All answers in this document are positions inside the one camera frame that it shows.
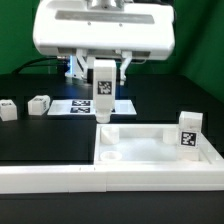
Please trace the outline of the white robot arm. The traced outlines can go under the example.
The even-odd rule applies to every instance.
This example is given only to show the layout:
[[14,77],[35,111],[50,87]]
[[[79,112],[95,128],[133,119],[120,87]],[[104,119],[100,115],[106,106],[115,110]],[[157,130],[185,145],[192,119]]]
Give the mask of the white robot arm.
[[36,49],[47,56],[75,56],[87,77],[91,58],[119,59],[120,78],[133,60],[165,60],[175,46],[172,5],[155,0],[40,0]]

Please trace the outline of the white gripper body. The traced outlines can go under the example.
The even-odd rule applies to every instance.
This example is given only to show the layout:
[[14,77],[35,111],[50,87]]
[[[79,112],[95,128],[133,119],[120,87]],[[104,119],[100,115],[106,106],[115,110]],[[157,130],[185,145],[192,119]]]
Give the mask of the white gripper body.
[[96,0],[41,0],[33,41],[43,55],[119,58],[131,51],[134,59],[165,60],[173,51],[174,10],[169,5]]

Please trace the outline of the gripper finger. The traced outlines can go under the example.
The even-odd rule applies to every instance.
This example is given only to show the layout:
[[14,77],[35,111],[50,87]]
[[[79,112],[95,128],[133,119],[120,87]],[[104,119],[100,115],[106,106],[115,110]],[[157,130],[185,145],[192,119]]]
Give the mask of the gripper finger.
[[76,77],[82,81],[93,81],[94,57],[89,56],[86,50],[78,49],[76,51]]
[[121,53],[121,65],[120,65],[120,84],[124,85],[126,81],[126,69],[132,61],[132,52],[131,51],[123,51]]

